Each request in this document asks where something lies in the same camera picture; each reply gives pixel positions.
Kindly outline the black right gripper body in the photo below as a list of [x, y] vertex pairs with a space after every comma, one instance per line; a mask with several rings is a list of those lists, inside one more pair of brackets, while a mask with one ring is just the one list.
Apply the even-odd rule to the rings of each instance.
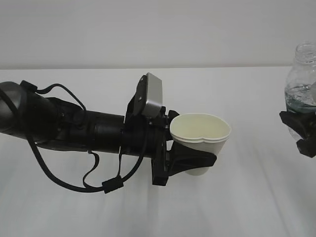
[[316, 138], [310, 137], [306, 140], [300, 139], [296, 142], [299, 152], [307, 157], [314, 158], [316, 156]]

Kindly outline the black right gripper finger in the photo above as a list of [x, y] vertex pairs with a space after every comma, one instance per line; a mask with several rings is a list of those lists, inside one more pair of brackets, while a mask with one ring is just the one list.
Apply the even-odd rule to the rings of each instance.
[[304, 140], [316, 135], [316, 113], [279, 113], [283, 124], [294, 130]]

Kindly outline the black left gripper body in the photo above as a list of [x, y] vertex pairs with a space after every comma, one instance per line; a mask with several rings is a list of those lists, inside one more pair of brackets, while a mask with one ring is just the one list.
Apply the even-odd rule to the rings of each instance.
[[162, 107], [156, 118], [149, 118], [141, 113], [134, 113], [135, 98], [127, 105], [122, 131], [120, 155], [138, 157], [134, 167], [122, 177], [126, 182], [131, 178], [144, 158], [151, 159], [152, 184], [165, 186], [168, 181], [166, 162], [166, 108]]

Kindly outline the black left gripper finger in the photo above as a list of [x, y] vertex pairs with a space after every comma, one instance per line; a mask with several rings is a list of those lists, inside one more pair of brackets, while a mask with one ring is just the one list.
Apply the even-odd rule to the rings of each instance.
[[173, 142], [169, 155], [168, 175], [173, 176], [186, 172], [192, 176], [204, 175], [212, 167], [217, 156], [213, 153], [195, 150]]
[[174, 110], [169, 110], [167, 115], [164, 115], [165, 128], [170, 128], [171, 122], [174, 118], [179, 116], [180, 114]]

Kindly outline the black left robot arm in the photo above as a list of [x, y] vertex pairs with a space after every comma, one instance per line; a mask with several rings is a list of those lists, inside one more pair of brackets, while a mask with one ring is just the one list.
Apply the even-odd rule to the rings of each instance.
[[[22, 81], [0, 84], [0, 131], [25, 139], [46, 176], [57, 185], [80, 193], [111, 192], [119, 189], [139, 168], [143, 158], [151, 160], [152, 184], [165, 186], [168, 178], [195, 168], [212, 167], [217, 159], [212, 152], [199, 151], [178, 142], [170, 150], [170, 124], [178, 116], [175, 111], [159, 109], [146, 115], [135, 99], [128, 103], [124, 116], [88, 111], [80, 100], [74, 103], [45, 95], [49, 86], [39, 90]], [[136, 156], [137, 162], [125, 176], [117, 174], [94, 187], [68, 184], [54, 176], [39, 148], [55, 151], [87, 152], [99, 163], [99, 152]]]

